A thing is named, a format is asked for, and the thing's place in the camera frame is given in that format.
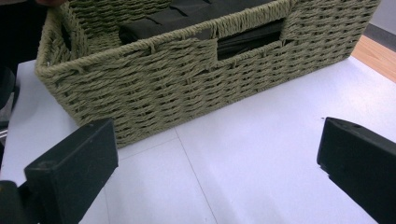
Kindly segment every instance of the wooden floor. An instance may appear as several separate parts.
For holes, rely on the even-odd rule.
[[[363,35],[352,56],[396,82],[396,52]]]

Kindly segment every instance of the woven basket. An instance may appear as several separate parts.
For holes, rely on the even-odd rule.
[[[170,2],[75,0],[48,12],[36,74],[79,125],[113,118],[119,147],[347,58],[379,4],[276,0],[120,44],[121,23]],[[284,24],[278,41],[218,60],[219,38],[279,19]],[[210,39],[189,38],[205,29]]]

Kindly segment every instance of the woven rope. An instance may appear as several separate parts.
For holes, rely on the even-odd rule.
[[[119,147],[345,59],[379,1],[277,0],[120,46],[118,24],[169,2],[75,0],[49,11],[37,75],[78,124],[113,118]],[[218,38],[282,18],[278,41],[217,60]],[[204,29],[211,39],[188,38]]]

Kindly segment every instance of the white surface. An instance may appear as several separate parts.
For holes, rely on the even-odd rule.
[[[1,179],[77,127],[20,65]],[[350,58],[119,151],[81,223],[375,223],[316,163],[326,117],[396,142],[396,85]]]

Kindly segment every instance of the dark object inside basket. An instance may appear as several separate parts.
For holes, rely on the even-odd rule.
[[[139,39],[183,29],[272,1],[274,0],[174,0],[166,10],[139,21],[123,24],[119,32],[120,40],[123,44],[133,43]],[[278,40],[282,22],[283,20],[273,21],[256,29],[220,39],[219,59],[226,59]],[[209,39],[211,31],[203,30],[192,37]]]

